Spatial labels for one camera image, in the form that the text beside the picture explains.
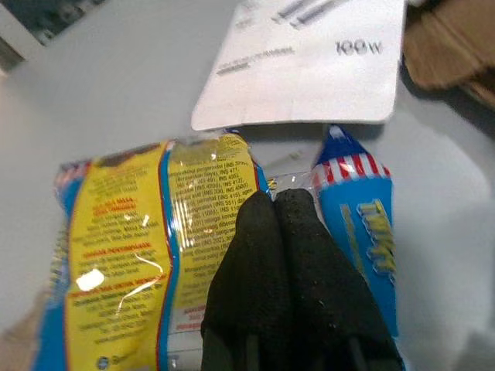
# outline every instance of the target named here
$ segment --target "cardboard box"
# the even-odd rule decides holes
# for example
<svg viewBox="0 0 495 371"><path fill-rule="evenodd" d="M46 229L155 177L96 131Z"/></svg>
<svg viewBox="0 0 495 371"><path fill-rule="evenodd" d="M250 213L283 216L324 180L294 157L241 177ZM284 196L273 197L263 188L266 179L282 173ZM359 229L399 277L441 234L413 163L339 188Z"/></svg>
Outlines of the cardboard box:
<svg viewBox="0 0 495 371"><path fill-rule="evenodd" d="M463 87L495 107L495 1L430 1L408 15L405 64L426 90Z"/></svg>

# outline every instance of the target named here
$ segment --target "snack package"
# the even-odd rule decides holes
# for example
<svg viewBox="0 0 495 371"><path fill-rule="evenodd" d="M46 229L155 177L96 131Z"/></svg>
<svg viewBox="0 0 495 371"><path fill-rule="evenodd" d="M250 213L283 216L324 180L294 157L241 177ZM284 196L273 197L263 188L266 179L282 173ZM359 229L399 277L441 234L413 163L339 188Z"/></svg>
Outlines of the snack package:
<svg viewBox="0 0 495 371"><path fill-rule="evenodd" d="M390 333L397 336L389 170L332 125L313 169L312 185L326 226L365 278Z"/></svg>
<svg viewBox="0 0 495 371"><path fill-rule="evenodd" d="M263 172L235 134L63 166L67 243L32 369L200 369L208 287L259 189Z"/></svg>

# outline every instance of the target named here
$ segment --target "white paper card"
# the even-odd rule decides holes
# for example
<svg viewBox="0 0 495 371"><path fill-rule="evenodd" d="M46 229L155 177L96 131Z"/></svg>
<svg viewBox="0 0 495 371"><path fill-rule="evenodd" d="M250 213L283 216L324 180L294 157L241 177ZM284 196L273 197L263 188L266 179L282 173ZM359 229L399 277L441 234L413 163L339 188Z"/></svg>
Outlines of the white paper card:
<svg viewBox="0 0 495 371"><path fill-rule="evenodd" d="M382 122L394 108L404 13L404 0L242 2L193 128Z"/></svg>

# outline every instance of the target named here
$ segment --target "blue snack wrapper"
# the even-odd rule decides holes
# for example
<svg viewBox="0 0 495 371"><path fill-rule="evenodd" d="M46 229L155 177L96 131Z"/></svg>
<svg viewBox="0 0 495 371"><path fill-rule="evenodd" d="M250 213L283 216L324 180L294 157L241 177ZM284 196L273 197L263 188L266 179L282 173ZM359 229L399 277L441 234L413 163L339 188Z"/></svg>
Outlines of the blue snack wrapper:
<svg viewBox="0 0 495 371"><path fill-rule="evenodd" d="M323 219L363 275L393 336L398 335L389 170L337 125L312 172Z"/></svg>

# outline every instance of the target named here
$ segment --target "plastic wrapper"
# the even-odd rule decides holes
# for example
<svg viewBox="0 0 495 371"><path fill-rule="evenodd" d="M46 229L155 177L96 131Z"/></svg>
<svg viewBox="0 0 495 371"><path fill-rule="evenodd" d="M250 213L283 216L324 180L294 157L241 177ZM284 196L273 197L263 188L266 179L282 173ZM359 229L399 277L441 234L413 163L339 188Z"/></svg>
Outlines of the plastic wrapper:
<svg viewBox="0 0 495 371"><path fill-rule="evenodd" d="M35 371L199 369L207 291L246 198L268 187L235 134L62 166Z"/></svg>
<svg viewBox="0 0 495 371"><path fill-rule="evenodd" d="M268 184L274 196L296 188L313 194L320 219L364 276L388 330L397 336L389 170L339 126L332 125L311 172L275 176Z"/></svg>

